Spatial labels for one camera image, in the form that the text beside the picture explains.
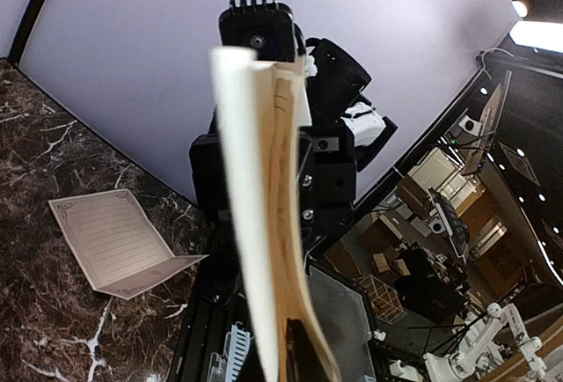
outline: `screw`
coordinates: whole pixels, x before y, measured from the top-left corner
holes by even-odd
[[[313,183],[313,177],[311,177],[310,175],[305,175],[303,177],[303,187],[310,187],[311,184]]]
[[[251,48],[260,49],[263,48],[266,44],[266,39],[259,34],[256,34],[250,39],[250,46]]]
[[[311,221],[313,218],[313,211],[311,209],[304,210],[301,216],[305,221]]]

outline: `marble countertop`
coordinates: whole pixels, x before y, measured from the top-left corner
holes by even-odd
[[[100,294],[48,207],[114,188],[175,254],[201,252],[197,209],[0,61],[0,381],[166,381],[197,265],[130,301]]]

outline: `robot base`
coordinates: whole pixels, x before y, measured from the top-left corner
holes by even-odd
[[[427,353],[424,355],[424,364],[432,382],[461,382],[451,369],[450,360],[447,357],[438,357]]]

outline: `computer screen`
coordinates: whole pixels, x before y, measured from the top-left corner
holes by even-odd
[[[479,173],[483,166],[485,155],[489,152],[496,129],[501,120],[502,108],[507,98],[512,72],[506,71],[501,82],[494,88],[491,98],[486,103],[481,113],[479,123],[481,131],[467,152],[465,166],[461,174],[464,176]]]

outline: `white robotic arm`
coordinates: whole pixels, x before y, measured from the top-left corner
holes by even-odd
[[[424,363],[432,382],[461,382],[475,372],[475,363],[493,341],[493,338],[508,323],[515,337],[516,345],[530,367],[529,377],[543,378],[545,376],[544,361],[536,356],[541,349],[539,338],[530,338],[526,332],[522,317],[518,309],[512,304],[501,308],[496,303],[487,307],[488,322],[477,339],[465,352],[458,351],[446,357],[438,357],[427,353]]]

